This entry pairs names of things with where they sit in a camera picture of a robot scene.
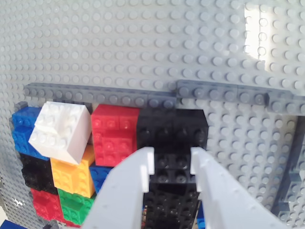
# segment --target gray lego baseplate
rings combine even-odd
[[[293,148],[296,115],[304,115],[304,6],[305,0],[0,1],[0,191],[9,220],[44,226],[10,133],[14,104],[47,100],[26,97],[30,83],[149,91],[153,97],[140,100],[111,89],[104,96],[116,104],[165,107],[174,103],[178,80],[237,85],[224,101],[211,91],[206,100],[180,97],[176,106],[204,109],[209,152],[271,209]],[[265,107],[254,87],[289,95],[270,96]],[[60,99],[74,95],[79,98],[74,91]],[[301,182],[289,213],[287,205],[281,208],[292,227],[304,224],[304,193]]]

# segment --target yellow lego brick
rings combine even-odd
[[[56,188],[91,198],[95,189],[89,166],[94,162],[92,145],[87,145],[81,163],[74,165],[51,158],[53,181]]]

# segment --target white surface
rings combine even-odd
[[[82,229],[140,229],[143,193],[153,174],[153,147],[131,154],[108,174]]]
[[[204,149],[192,147],[191,154],[191,174],[196,175],[207,229],[288,228]]]
[[[51,105],[58,108],[53,116],[52,109],[49,109]],[[86,106],[47,102],[43,110],[37,117],[29,143],[43,156],[79,164],[92,131]],[[48,117],[45,114],[47,110],[50,113]],[[51,124],[44,122],[49,117],[54,120]]]

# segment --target white lego brick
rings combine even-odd
[[[79,164],[92,131],[90,114],[85,105],[56,102],[52,104],[60,110],[54,116],[56,121],[46,127],[41,122],[39,128],[35,123],[29,143],[43,156]]]
[[[47,101],[35,122],[35,127],[41,131],[59,134],[65,115],[62,103]]]

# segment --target red lego brick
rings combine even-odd
[[[41,216],[43,219],[48,221],[54,219],[66,223],[68,226],[77,228],[80,227],[79,225],[76,225],[63,218],[61,203],[58,195],[45,191],[36,191],[32,188],[30,191],[33,194],[33,205],[38,216]]]
[[[139,109],[99,105],[91,115],[95,163],[114,167],[137,150]]]
[[[91,115],[92,129],[135,132],[140,109],[100,104]]]
[[[104,137],[93,134],[95,163],[114,167],[137,150],[135,134],[129,131],[107,131]]]

